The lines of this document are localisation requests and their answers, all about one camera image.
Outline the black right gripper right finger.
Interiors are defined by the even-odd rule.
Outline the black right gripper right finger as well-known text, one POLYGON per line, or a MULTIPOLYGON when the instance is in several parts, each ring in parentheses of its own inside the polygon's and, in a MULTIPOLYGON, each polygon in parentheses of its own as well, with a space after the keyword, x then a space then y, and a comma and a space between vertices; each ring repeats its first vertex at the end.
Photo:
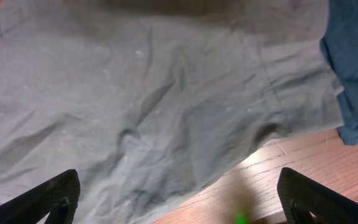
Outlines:
POLYGON ((358 223, 358 203, 284 167, 277 192, 289 224, 358 223))

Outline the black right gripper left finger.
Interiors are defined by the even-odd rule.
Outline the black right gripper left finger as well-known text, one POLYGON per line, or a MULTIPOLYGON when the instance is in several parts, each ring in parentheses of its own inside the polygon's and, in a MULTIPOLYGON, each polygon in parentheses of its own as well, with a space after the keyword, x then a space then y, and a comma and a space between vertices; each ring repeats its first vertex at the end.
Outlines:
POLYGON ((66 170, 20 196, 0 205, 0 224, 72 224, 80 197, 80 181, 74 169, 66 170))

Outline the grey shorts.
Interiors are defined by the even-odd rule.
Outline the grey shorts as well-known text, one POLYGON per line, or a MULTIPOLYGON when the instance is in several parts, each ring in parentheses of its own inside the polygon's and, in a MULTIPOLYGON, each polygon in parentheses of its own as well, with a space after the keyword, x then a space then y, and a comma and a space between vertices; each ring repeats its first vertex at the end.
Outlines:
POLYGON ((327 1, 0 2, 0 205, 67 169, 147 223, 273 138, 342 124, 327 1))

